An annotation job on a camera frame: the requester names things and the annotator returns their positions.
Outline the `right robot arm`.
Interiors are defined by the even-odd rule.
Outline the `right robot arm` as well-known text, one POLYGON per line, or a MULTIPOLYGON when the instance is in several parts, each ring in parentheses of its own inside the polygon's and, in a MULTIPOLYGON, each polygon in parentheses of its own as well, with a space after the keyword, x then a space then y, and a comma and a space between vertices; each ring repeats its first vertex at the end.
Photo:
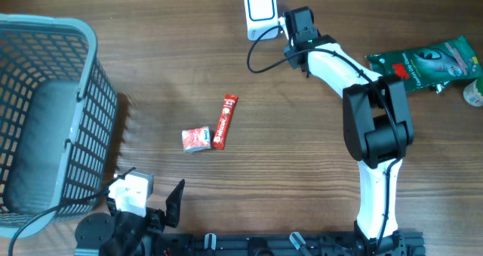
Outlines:
POLYGON ((279 23, 288 39, 284 53, 290 65, 321 79, 343 100, 343 138, 360 176, 355 253, 405 254, 395 194, 414 130, 403 82, 353 60, 335 39, 316 29, 308 7, 283 13, 279 23))

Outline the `red stick sachet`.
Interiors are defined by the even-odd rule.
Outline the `red stick sachet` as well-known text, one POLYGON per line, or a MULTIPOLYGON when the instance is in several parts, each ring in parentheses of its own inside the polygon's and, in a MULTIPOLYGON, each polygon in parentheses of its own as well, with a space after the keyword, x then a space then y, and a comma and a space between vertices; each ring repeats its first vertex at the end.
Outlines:
POLYGON ((212 147, 223 150, 226 144, 226 136, 232 119, 232 114, 237 104, 238 96, 226 94, 223 99, 223 107, 220 113, 217 129, 214 132, 212 147))

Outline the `red white snack packet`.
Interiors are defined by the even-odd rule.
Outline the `red white snack packet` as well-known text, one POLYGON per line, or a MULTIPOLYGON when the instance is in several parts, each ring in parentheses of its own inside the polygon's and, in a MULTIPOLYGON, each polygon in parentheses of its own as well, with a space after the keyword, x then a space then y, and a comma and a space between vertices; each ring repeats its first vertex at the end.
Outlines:
POLYGON ((183 150, 188 153, 211 148, 211 133, 208 126, 183 130, 183 150))

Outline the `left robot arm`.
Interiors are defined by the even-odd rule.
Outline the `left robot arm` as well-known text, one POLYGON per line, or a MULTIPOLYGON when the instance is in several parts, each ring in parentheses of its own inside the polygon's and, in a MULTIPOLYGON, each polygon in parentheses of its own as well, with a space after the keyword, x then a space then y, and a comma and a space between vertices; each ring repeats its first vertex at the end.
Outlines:
POLYGON ((148 208, 144 217, 119 211, 108 201, 109 213, 85 217, 75 229, 75 256, 145 255, 143 238, 148 233, 162 234, 166 227, 175 228, 180 221, 181 199, 185 180, 181 180, 165 200, 166 209, 148 208))

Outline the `green 3M package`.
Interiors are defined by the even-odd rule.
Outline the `green 3M package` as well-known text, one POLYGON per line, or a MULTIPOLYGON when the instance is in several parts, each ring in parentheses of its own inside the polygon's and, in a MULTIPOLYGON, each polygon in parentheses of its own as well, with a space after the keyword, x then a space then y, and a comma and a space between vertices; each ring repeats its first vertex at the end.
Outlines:
POLYGON ((482 76, 482 66, 465 36, 427 47, 369 54, 371 70, 397 76, 407 92, 424 88, 442 91, 452 81, 482 76))

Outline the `green lid jar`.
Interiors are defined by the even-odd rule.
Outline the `green lid jar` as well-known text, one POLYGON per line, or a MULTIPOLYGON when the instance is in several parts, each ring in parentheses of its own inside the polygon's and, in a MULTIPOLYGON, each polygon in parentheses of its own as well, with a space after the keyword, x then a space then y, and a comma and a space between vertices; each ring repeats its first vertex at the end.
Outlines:
POLYGON ((476 107, 482 107, 482 77, 467 85, 463 90, 464 100, 476 107))

